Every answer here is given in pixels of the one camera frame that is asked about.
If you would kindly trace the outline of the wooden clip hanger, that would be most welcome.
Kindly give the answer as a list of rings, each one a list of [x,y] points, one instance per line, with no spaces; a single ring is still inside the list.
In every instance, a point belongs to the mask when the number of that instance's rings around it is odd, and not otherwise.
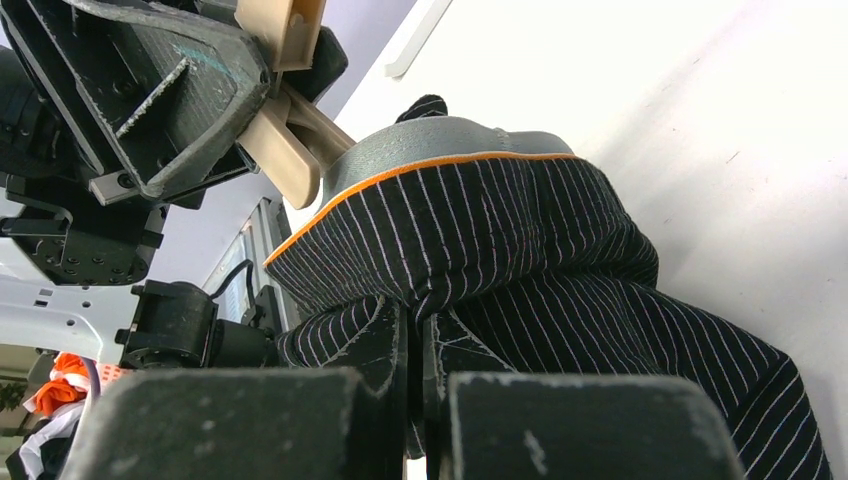
[[[314,66],[324,1],[239,1],[235,19],[268,54],[274,74],[239,145],[295,209],[311,205],[325,170],[354,145],[333,120],[283,80]]]

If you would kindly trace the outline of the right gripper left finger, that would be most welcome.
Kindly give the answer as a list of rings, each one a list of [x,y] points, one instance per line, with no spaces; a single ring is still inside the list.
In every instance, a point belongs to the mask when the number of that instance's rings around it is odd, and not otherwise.
[[[65,479],[397,479],[385,394],[351,367],[160,369],[108,388]]]

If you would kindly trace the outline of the black striped underwear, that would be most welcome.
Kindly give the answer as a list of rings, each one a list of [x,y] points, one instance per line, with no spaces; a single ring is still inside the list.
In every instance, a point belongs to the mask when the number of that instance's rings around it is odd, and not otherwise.
[[[749,479],[829,479],[784,352],[661,293],[659,258],[604,173],[546,132],[453,117],[436,95],[347,150],[314,217],[267,272],[301,322],[282,361],[320,367],[379,317],[459,324],[527,373],[659,374],[698,384]]]

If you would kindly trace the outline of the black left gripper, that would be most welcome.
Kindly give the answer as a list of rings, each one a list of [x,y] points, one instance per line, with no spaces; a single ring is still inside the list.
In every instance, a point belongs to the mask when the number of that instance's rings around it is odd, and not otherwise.
[[[166,209],[101,205],[85,159],[152,201],[207,188],[267,97],[259,47],[153,1],[5,1],[1,22],[2,238],[56,285],[142,281]]]

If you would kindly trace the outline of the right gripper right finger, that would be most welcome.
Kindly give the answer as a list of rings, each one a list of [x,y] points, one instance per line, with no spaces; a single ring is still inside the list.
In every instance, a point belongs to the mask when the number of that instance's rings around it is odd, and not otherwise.
[[[423,327],[432,479],[740,479],[700,387],[656,375],[519,373],[453,315]]]

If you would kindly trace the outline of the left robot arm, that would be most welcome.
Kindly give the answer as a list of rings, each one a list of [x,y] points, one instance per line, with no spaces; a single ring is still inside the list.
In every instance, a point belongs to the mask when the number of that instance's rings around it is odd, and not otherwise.
[[[251,35],[197,1],[5,1],[1,340],[116,363],[172,206],[247,172],[266,100]]]

